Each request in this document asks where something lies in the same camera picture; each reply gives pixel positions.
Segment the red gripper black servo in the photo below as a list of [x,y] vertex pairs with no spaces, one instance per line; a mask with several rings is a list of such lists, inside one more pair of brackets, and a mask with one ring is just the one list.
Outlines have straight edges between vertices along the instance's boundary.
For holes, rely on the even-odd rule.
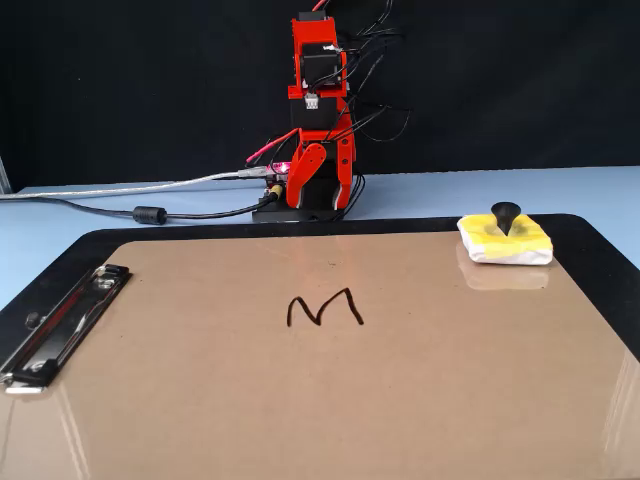
[[299,130],[300,142],[286,181],[291,208],[346,208],[354,177],[353,134],[335,138],[324,130]]

